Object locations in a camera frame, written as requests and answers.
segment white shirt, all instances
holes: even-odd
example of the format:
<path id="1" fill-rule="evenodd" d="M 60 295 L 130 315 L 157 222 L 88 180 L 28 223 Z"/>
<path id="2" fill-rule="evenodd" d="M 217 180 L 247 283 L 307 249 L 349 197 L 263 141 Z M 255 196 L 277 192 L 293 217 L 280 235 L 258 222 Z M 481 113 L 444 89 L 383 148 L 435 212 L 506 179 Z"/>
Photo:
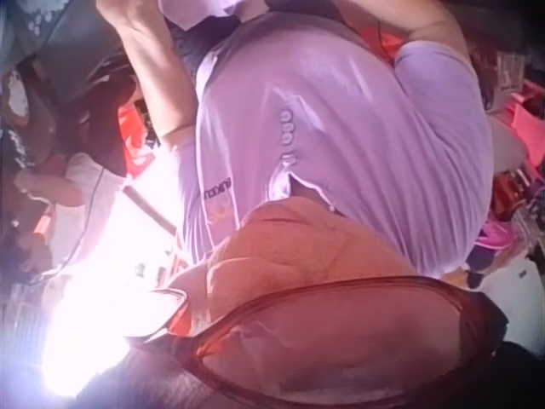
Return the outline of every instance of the white shirt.
<path id="1" fill-rule="evenodd" d="M 96 247 L 124 183 L 124 178 L 97 164 L 87 153 L 70 158 L 65 178 L 77 184 L 83 205 L 54 204 L 49 248 L 55 268 L 84 259 Z"/>

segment hand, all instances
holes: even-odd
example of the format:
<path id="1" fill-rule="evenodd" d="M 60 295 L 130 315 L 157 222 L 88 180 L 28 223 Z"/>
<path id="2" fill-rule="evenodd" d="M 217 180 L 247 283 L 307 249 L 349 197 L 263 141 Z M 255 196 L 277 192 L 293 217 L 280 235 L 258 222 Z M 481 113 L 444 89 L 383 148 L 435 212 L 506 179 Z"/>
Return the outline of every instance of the hand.
<path id="1" fill-rule="evenodd" d="M 95 0 L 96 9 L 115 28 L 133 26 L 160 13 L 158 0 Z"/>
<path id="2" fill-rule="evenodd" d="M 23 193 L 33 190 L 35 186 L 35 176 L 27 169 L 21 170 L 15 177 L 15 186 Z"/>

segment man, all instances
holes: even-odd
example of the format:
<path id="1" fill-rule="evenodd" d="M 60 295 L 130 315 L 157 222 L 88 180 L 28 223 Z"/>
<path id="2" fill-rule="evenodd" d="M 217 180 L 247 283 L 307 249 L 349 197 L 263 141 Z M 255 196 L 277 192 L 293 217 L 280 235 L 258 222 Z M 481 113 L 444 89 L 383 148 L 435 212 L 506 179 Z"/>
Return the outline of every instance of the man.
<path id="1" fill-rule="evenodd" d="M 435 0 L 352 0 L 407 34 L 392 69 L 331 3 L 267 2 L 242 25 L 209 17 L 235 3 L 161 2 L 181 27 L 174 47 L 157 2 L 97 0 L 176 164 L 194 267 L 170 285 L 189 297 L 192 331 L 275 291 L 462 265 L 493 160 L 453 17 Z M 244 407 L 219 395 L 136 353 L 75 407 Z"/>
<path id="2" fill-rule="evenodd" d="M 127 176 L 118 109 L 131 101 L 135 91 L 132 78 L 115 77 L 83 98 L 76 119 L 87 120 L 79 125 L 81 135 L 69 135 L 74 149 L 64 176 L 29 170 L 16 176 L 21 192 L 52 207 L 52 223 L 45 235 L 23 233 L 16 240 L 17 252 L 24 255 L 18 261 L 23 274 L 62 270 L 82 261 L 98 244 Z"/>

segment cable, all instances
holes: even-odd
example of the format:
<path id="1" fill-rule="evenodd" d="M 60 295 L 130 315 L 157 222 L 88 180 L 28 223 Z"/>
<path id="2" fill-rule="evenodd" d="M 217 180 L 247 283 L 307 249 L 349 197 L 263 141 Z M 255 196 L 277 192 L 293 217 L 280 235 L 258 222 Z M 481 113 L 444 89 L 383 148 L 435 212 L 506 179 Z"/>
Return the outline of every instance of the cable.
<path id="1" fill-rule="evenodd" d="M 68 257 L 65 259 L 65 261 L 57 268 L 54 270 L 53 273 L 51 274 L 40 274 L 37 279 L 35 280 L 31 280 L 29 283 L 27 283 L 27 285 L 39 285 L 39 284 L 42 284 L 50 279 L 53 279 L 54 277 L 57 277 L 60 273 L 62 273 L 64 271 L 64 269 L 72 262 L 74 256 L 76 255 L 77 251 L 79 250 L 82 242 L 83 242 L 83 237 L 85 236 L 85 234 L 87 233 L 87 229 L 89 227 L 89 220 L 91 218 L 91 212 L 93 211 L 93 204 L 95 203 L 95 195 L 96 195 L 96 192 L 98 190 L 98 187 L 100 185 L 100 182 L 102 181 L 102 176 L 104 175 L 104 171 L 106 170 L 106 168 L 104 168 L 104 166 L 102 166 L 102 169 L 100 171 L 100 174 L 99 174 L 99 178 L 95 184 L 95 187 L 93 188 L 93 192 L 91 193 L 91 200 L 89 201 L 89 210 L 87 211 L 87 217 L 85 218 L 85 224 L 83 225 L 83 231 L 82 233 L 79 235 L 79 238 L 77 239 L 77 242 L 76 244 L 74 245 L 74 247 L 72 248 L 72 251 L 69 253 Z"/>

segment lavender polo shirt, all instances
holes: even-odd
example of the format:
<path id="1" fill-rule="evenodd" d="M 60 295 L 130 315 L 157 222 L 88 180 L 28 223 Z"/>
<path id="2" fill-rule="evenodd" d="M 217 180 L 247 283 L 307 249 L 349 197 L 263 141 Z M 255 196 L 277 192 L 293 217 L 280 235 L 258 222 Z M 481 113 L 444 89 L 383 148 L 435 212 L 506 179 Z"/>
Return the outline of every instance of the lavender polo shirt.
<path id="1" fill-rule="evenodd" d="M 477 78 L 453 49 L 408 43 L 392 69 L 344 26 L 270 13 L 207 56 L 198 97 L 197 141 L 176 154 L 190 262 L 289 197 L 290 177 L 421 274 L 464 262 L 493 159 Z"/>

